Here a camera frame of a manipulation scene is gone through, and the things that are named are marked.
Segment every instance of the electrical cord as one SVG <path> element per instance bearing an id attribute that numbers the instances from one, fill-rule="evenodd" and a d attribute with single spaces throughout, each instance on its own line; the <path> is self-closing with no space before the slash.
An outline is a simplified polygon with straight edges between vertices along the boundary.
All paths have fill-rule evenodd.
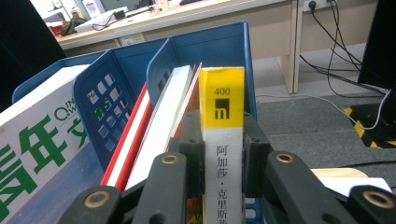
<path id="1" fill-rule="evenodd" d="M 311 14 L 312 14 L 313 18 L 314 18 L 315 21 L 318 23 L 318 25 L 328 34 L 328 36 L 334 41 L 334 45 L 333 45 L 333 47 L 331 48 L 331 50 L 332 50 L 332 55 L 331 55 L 331 58 L 330 58 L 330 61 L 329 61 L 329 65 L 328 65 L 327 70 L 325 71 L 324 68 L 320 68 L 320 67 L 314 66 L 313 64 L 309 63 L 306 59 L 304 59 L 303 56 L 300 56 L 300 57 L 301 57 L 306 63 L 308 63 L 311 67 L 313 67 L 315 70 L 317 70 L 317 71 L 320 72 L 321 74 L 327 75 L 329 87 L 330 87 L 330 89 L 332 90 L 332 92 L 334 92 L 336 95 L 339 95 L 339 96 L 342 96 L 342 97 L 348 97 L 348 96 L 339 94 L 338 92 L 336 92 L 336 91 L 332 88 L 332 85 L 331 85 L 331 83 L 330 83 L 330 77 L 335 77 L 335 78 L 338 78 L 338 79 L 340 79 L 340 80 L 343 80 L 343 81 L 345 81 L 345 82 L 347 82 L 347 83 L 350 83 L 350 84 L 353 84 L 353 85 L 356 85 L 356 86 L 359 86 L 359 87 L 363 87 L 363 88 L 365 88 L 365 89 L 367 89 L 367 90 L 370 90 L 370 91 L 376 91 L 376 92 L 379 92 L 379 93 L 383 94 L 382 91 L 377 90 L 377 89 L 375 89 L 375 88 L 367 87 L 367 86 L 361 85 L 361 84 L 359 84 L 359 83 L 357 83 L 357 82 L 354 82 L 354 81 L 351 81 L 351 80 L 349 80 L 349 79 L 346 79 L 346 78 L 343 78 L 343 77 L 339 77 L 339 76 L 337 76 L 337 75 L 335 75 L 335 74 L 331 74 L 331 73 L 330 73 L 330 71 L 332 71 L 332 70 L 331 70 L 331 64 L 332 64 L 333 55 L 335 54 L 335 46 L 336 46 L 336 45 L 340 46 L 341 49 L 343 49 L 343 50 L 346 52 L 346 54 L 348 55 L 350 61 L 348 61 L 348 60 L 342 58 L 341 56 L 340 56 L 340 58 L 342 58 L 343 60 L 345 60 L 345 61 L 347 61 L 347 62 L 349 62 L 349 63 L 352 63 L 352 64 L 357 68 L 357 70 L 360 71 L 358 65 L 353 61 L 353 58 L 356 59 L 356 57 L 353 56 L 353 55 L 347 50 L 347 47 L 346 47 L 345 42 L 344 42 L 344 39 L 343 39 L 343 37 L 342 37 L 341 30 L 340 30 L 340 28 L 339 28 L 339 21 L 340 21 L 340 18 L 339 18 L 339 8 L 338 8 L 338 5 L 337 5 L 337 2 L 336 2 L 336 1 L 330 1 L 330 4 L 331 4 L 331 6 L 332 6 L 332 14 L 333 14 L 334 22 L 335 22 L 335 25 L 336 25 L 335 38 L 332 37 L 332 35 L 330 35 L 329 31 L 320 23 L 320 21 L 318 20 L 318 18 L 315 16 L 316 2 L 315 2 L 315 1 L 311 1 L 311 2 L 309 3 L 309 7 L 311 8 Z M 338 43 L 338 41 L 337 41 L 338 36 L 340 36 L 340 39 L 341 39 L 341 43 L 342 43 L 342 44 Z"/>
<path id="2" fill-rule="evenodd" d="M 361 69 L 358 67 L 358 65 L 361 65 L 361 61 L 360 61 L 358 58 L 356 58 L 353 54 L 351 54 L 351 53 L 347 50 L 346 44 L 345 44 L 344 39 L 343 39 L 343 37 L 342 37 L 342 35 L 341 35 L 341 31 L 340 31 L 340 28 L 339 28 L 339 22 L 337 22 L 337 18 L 338 18 L 338 21 L 339 21 L 339 8 L 338 8 L 338 4 L 337 4 L 337 2 L 334 1 L 334 0 L 330 1 L 330 4 L 331 4 L 331 6 L 332 6 L 332 13 L 333 13 L 334 20 L 336 21 L 336 28 L 337 28 L 337 31 L 339 32 L 340 39 L 341 39 L 341 42 L 342 42 L 341 44 L 338 43 L 338 42 L 336 41 L 336 39 L 334 39 L 334 37 L 332 37 L 332 35 L 330 34 L 330 32 L 321 24 L 321 22 L 320 22 L 320 21 L 318 20 L 318 18 L 316 17 L 316 15 L 315 15 L 316 2 L 315 2 L 315 1 L 311 1 L 311 2 L 309 3 L 309 6 L 310 6 L 310 8 L 311 8 L 311 15 L 312 15 L 312 17 L 314 18 L 314 20 L 317 22 L 317 24 L 318 24 L 318 25 L 323 29 L 323 31 L 329 36 L 329 38 L 330 38 L 332 41 L 334 41 L 334 43 L 335 43 L 337 46 L 339 46 L 339 47 L 348 55 L 349 59 L 351 60 L 350 63 L 354 64 L 354 66 L 355 66 L 358 70 L 361 70 Z M 335 15 L 334 7 L 335 7 L 336 10 L 337 10 L 337 16 Z M 370 70 L 369 68 L 367 68 L 366 66 L 364 66 L 362 69 L 363 69 L 364 71 L 367 71 L 367 72 L 373 74 L 373 75 L 376 76 L 377 78 L 383 80 L 383 78 L 382 78 L 381 76 L 377 75 L 376 73 L 374 73 L 373 71 L 371 71 L 371 70 Z"/>
<path id="3" fill-rule="evenodd" d="M 365 86 L 365 85 L 359 84 L 359 83 L 357 83 L 357 82 L 355 82 L 355 81 L 349 80 L 349 79 L 347 79 L 347 78 L 345 78 L 345 77 L 340 77 L 340 76 L 337 76 L 336 74 L 327 72 L 327 71 L 326 71 L 326 68 L 318 67 L 318 66 L 313 65 L 312 63 L 309 63 L 308 60 L 307 60 L 303 55 L 300 55 L 300 58 L 301 58 L 305 63 L 307 63 L 309 66 L 311 66 L 313 69 L 315 69 L 317 72 L 319 72 L 320 74 L 323 74 L 323 75 L 326 75 L 326 76 L 330 76 L 330 77 L 337 78 L 337 79 L 339 79 L 339 80 L 345 81 L 345 82 L 347 82 L 347 83 L 349 83 L 349 84 L 352 84 L 352 85 L 355 85 L 355 86 L 358 86 L 358 87 L 362 87 L 362 88 L 367 89 L 367 90 L 369 90 L 369 91 L 375 91 L 375 92 L 378 92 L 378 93 L 380 93 L 380 94 L 382 94 L 382 95 L 384 94 L 384 92 L 382 92 L 382 91 L 380 91 L 380 90 L 378 90 L 378 89 L 376 89 L 376 88 L 372 88 L 372 87 L 369 87 L 369 86 Z"/>
<path id="4" fill-rule="evenodd" d="M 388 98 L 389 94 L 390 94 L 390 91 L 387 91 L 385 96 L 382 98 L 381 103 L 379 104 L 379 108 L 378 108 L 378 113 L 377 113 L 377 116 L 376 116 L 375 124 L 372 127 L 363 127 L 363 126 L 361 126 L 360 123 L 358 123 L 356 120 L 354 120 L 352 117 L 350 117 L 346 112 L 344 112 L 342 109 L 340 109 L 333 102 L 331 102 L 331 101 L 329 101 L 327 99 L 321 98 L 321 97 L 317 97 L 317 96 L 313 96 L 313 95 L 307 95 L 307 94 L 298 94 L 298 95 L 290 95 L 290 96 L 275 96 L 275 95 L 261 94 L 261 95 L 256 95 L 256 96 L 267 96 L 267 97 L 275 97 L 275 98 L 311 97 L 311 98 L 314 98 L 314 99 L 318 99 L 318 100 L 321 100 L 321 101 L 324 101 L 324 102 L 327 102 L 327 103 L 331 104 L 336 110 L 338 110 L 343 115 L 345 115 L 347 118 L 349 118 L 351 120 L 351 122 L 353 122 L 356 126 L 358 126 L 359 128 L 367 131 L 367 130 L 374 129 L 376 127 L 376 125 L 378 124 L 379 117 L 380 117 L 381 110 L 382 110 L 382 106 L 383 106 L 385 100 Z"/>
<path id="5" fill-rule="evenodd" d="M 334 43 L 340 47 L 341 49 L 343 49 L 347 55 L 349 55 L 350 57 L 352 57 L 353 59 L 355 59 L 357 62 L 361 63 L 361 61 L 359 59 L 357 59 L 353 54 L 351 54 L 346 47 L 344 47 L 342 44 L 338 43 L 334 37 L 332 37 L 332 35 L 329 33 L 329 31 L 322 25 L 322 23 L 318 20 L 317 16 L 315 15 L 315 10 L 313 10 L 311 8 L 311 15 L 314 18 L 314 20 L 317 22 L 317 24 L 323 29 L 323 31 L 329 36 L 329 38 L 334 41 Z"/>
<path id="6" fill-rule="evenodd" d="M 346 46 L 346 44 L 344 42 L 344 38 L 343 38 L 343 36 L 341 34 L 341 30 L 340 30 L 340 10 L 338 8 L 337 1 L 331 0 L 329 2 L 330 2 L 330 5 L 332 6 L 332 15 L 334 17 L 335 26 L 336 26 L 336 37 L 337 37 L 337 35 L 340 36 L 340 40 L 341 40 L 341 43 L 342 43 L 343 47 L 345 49 L 347 49 L 347 46 Z M 352 59 L 353 55 L 352 56 L 351 55 L 352 54 L 349 51 L 347 51 L 347 56 L 349 57 L 350 62 L 353 63 L 358 70 L 360 70 L 359 67 L 357 66 L 357 64 Z"/>
<path id="7" fill-rule="evenodd" d="M 320 67 L 320 66 L 313 65 L 313 64 L 311 64 L 311 65 L 315 66 L 316 68 L 318 68 L 320 70 L 327 70 L 327 68 L 325 68 L 325 67 Z M 334 71 L 334 72 L 359 72 L 356 69 L 341 69 L 341 68 L 331 68 L 330 71 Z"/>
<path id="8" fill-rule="evenodd" d="M 95 30 L 95 31 L 101 31 L 101 30 L 104 30 L 104 29 L 106 29 L 107 27 L 109 27 L 111 24 L 113 24 L 113 23 L 115 23 L 115 22 L 117 22 L 117 21 L 120 21 L 120 20 L 116 20 L 116 21 L 113 21 L 113 22 L 110 23 L 111 18 L 114 16 L 114 13 L 115 13 L 115 12 L 113 12 L 113 13 L 111 14 L 111 16 L 108 17 L 108 20 L 107 20 L 106 24 L 102 25 L 102 24 L 96 24 L 96 23 L 94 23 L 94 24 L 92 25 L 92 29 Z"/>

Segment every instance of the red book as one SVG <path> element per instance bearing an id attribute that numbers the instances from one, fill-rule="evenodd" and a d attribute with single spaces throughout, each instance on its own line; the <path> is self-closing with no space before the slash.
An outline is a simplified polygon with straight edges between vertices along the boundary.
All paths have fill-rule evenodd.
<path id="1" fill-rule="evenodd" d="M 152 110 L 148 87 L 145 84 L 134 104 L 134 110 L 107 166 L 101 185 L 113 186 L 124 191 L 148 127 Z"/>

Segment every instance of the gray floor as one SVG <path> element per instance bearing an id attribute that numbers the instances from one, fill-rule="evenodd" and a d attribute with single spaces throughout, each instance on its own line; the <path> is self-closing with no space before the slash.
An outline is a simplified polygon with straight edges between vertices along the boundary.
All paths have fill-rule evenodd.
<path id="1" fill-rule="evenodd" d="M 347 47 L 361 59 L 364 45 Z M 331 51 L 319 50 L 303 54 L 312 64 L 328 66 Z M 333 89 L 347 96 L 335 95 L 326 76 L 301 61 L 299 92 L 289 95 L 276 59 L 253 62 L 258 122 L 275 150 L 298 155 L 310 168 L 332 168 L 372 161 L 396 161 L 396 148 L 374 149 L 359 139 L 348 118 L 331 104 L 306 95 L 322 97 L 340 109 L 350 105 L 379 103 L 379 94 L 343 81 L 330 79 Z M 332 68 L 354 69 L 350 63 L 335 57 Z M 335 72 L 350 80 L 357 80 L 358 72 Z M 396 187 L 396 164 L 357 167 L 368 176 L 383 177 Z"/>

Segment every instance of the desk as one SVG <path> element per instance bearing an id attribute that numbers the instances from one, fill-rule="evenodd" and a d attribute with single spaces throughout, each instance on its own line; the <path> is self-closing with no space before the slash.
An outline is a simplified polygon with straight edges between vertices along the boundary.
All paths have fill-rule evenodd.
<path id="1" fill-rule="evenodd" d="M 103 31 L 57 37 L 68 56 L 120 46 L 119 37 L 142 33 L 146 40 L 179 35 L 225 23 L 247 21 L 253 60 L 277 57 L 289 93 L 298 91 L 300 52 L 326 49 L 331 41 L 303 12 L 304 0 L 203 0 L 150 17 L 144 13 L 118 21 Z M 377 0 L 339 0 L 341 30 L 347 45 L 364 43 Z M 332 10 L 317 10 L 324 26 L 333 28 Z"/>
<path id="2" fill-rule="evenodd" d="M 289 53 L 291 1 L 203 0 L 185 6 L 180 6 L 178 2 L 170 1 L 171 10 L 154 17 L 143 13 L 118 21 L 100 32 L 58 36 L 57 40 L 68 56 L 74 56 L 119 47 L 117 38 L 126 35 L 143 33 L 146 40 L 151 40 L 225 23 L 248 21 L 253 58 Z"/>

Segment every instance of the yellow black hazard tape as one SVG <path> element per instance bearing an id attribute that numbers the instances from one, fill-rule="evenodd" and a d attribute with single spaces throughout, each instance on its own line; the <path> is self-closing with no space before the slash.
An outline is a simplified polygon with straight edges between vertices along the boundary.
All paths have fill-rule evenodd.
<path id="1" fill-rule="evenodd" d="M 346 108 L 344 111 L 354 120 L 356 120 L 356 124 L 352 122 L 354 125 L 355 131 L 358 134 L 359 138 L 363 142 L 363 144 L 367 147 L 373 148 L 391 148 L 396 147 L 396 141 L 374 141 L 373 138 L 368 134 L 368 132 L 364 131 L 360 126 L 361 122 L 356 117 L 355 113 L 351 108 Z"/>

